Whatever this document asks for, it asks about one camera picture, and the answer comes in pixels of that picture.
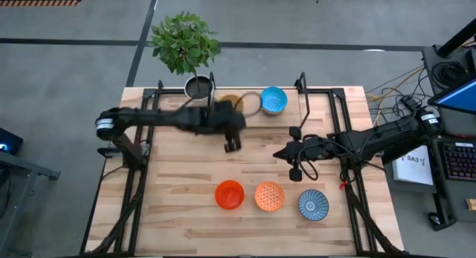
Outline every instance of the red bowl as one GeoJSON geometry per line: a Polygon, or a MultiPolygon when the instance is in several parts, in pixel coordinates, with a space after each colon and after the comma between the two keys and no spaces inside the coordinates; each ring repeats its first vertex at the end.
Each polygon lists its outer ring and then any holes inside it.
{"type": "Polygon", "coordinates": [[[225,210],[238,208],[245,198],[245,191],[237,181],[222,182],[215,190],[215,200],[225,210]]]}

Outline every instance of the orange bowl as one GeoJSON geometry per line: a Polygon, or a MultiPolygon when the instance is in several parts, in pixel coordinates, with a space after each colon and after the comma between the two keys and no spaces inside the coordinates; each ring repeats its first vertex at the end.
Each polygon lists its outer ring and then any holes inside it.
{"type": "Polygon", "coordinates": [[[222,182],[215,190],[215,200],[225,210],[238,208],[245,198],[245,191],[237,181],[222,182]]]}
{"type": "Polygon", "coordinates": [[[261,210],[276,211],[284,205],[284,190],[273,181],[265,181],[254,191],[254,200],[261,210]]]}

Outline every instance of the white paper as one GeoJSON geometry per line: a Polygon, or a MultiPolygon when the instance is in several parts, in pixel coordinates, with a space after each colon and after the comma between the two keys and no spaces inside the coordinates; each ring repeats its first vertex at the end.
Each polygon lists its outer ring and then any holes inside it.
{"type": "Polygon", "coordinates": [[[393,161],[393,177],[399,181],[433,185],[428,148],[421,146],[393,161]]]}

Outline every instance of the orange patterned bowl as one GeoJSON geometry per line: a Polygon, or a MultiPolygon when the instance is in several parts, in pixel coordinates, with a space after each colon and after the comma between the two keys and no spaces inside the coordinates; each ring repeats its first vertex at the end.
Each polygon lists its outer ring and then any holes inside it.
{"type": "Polygon", "coordinates": [[[254,200],[261,210],[276,211],[284,205],[284,190],[279,184],[266,181],[254,191],[254,200]]]}

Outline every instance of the keyboard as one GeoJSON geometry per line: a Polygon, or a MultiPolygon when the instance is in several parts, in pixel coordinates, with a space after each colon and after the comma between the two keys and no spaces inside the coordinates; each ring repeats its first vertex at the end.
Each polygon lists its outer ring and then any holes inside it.
{"type": "Polygon", "coordinates": [[[441,146],[449,179],[476,181],[476,148],[471,143],[443,143],[441,146]]]}

